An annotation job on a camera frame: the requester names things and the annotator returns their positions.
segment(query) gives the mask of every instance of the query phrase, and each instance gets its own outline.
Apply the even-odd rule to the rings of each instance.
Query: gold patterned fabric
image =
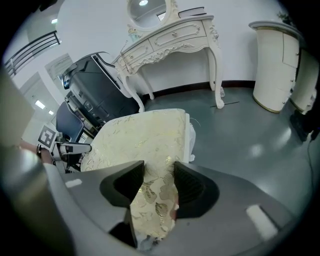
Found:
[[[174,162],[185,150],[186,113],[182,109],[155,110],[106,123],[85,155],[81,171],[92,171],[130,161],[145,163],[144,183],[130,209],[134,229],[162,239],[174,226],[178,203]]]

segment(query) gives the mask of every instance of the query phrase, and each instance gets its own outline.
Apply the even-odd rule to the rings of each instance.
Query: office chair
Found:
[[[70,137],[69,142],[77,143],[81,138],[85,125],[75,115],[68,103],[64,101],[56,112],[55,128],[58,132],[68,135]]]

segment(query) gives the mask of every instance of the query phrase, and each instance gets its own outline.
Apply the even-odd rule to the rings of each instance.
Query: white wall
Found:
[[[279,21],[277,13],[281,7],[277,0],[177,0],[177,3],[181,11],[204,6],[208,14],[215,15],[223,54],[223,80],[255,80],[257,38],[248,24],[258,20]],[[126,4],[125,0],[65,0],[56,28],[73,61],[96,51],[109,52],[115,58],[125,41],[131,42]],[[208,60],[204,56],[204,51],[176,53],[146,66],[146,77],[154,91],[209,81]]]
[[[27,80],[38,72],[45,87],[48,89],[55,101],[61,105],[61,103],[64,102],[64,95],[59,91],[54,81],[49,76],[45,65],[66,53],[67,51],[62,44],[52,47],[52,49],[42,53],[23,67],[22,70],[12,78],[14,84],[18,89],[20,89]]]

